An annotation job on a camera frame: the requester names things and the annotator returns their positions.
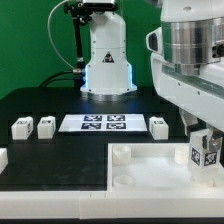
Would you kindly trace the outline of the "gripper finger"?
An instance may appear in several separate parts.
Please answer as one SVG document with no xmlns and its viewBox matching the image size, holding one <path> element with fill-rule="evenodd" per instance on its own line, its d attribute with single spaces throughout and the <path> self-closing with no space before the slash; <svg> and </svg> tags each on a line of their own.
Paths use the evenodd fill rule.
<svg viewBox="0 0 224 224">
<path fill-rule="evenodd" d="M 222 141 L 223 141 L 223 132 L 209 124 L 206 125 L 206 128 L 208 129 L 206 152 L 216 153 L 217 158 L 220 158 L 220 152 L 222 149 Z"/>
<path fill-rule="evenodd" d="M 198 119 L 183 109 L 179 109 L 179 114 L 184 125 L 185 135 L 188 136 L 191 132 L 191 129 L 198 125 Z"/>
</svg>

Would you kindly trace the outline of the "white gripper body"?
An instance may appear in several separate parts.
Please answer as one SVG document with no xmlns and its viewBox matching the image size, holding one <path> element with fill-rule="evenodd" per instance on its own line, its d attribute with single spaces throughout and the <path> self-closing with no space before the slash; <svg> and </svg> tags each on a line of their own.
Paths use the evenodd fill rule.
<svg viewBox="0 0 224 224">
<path fill-rule="evenodd" d="M 161 28 L 146 36 L 146 44 L 152 51 L 152 79 L 157 94 L 224 132 L 224 58 L 201 65 L 199 76 L 185 76 L 164 60 Z"/>
</svg>

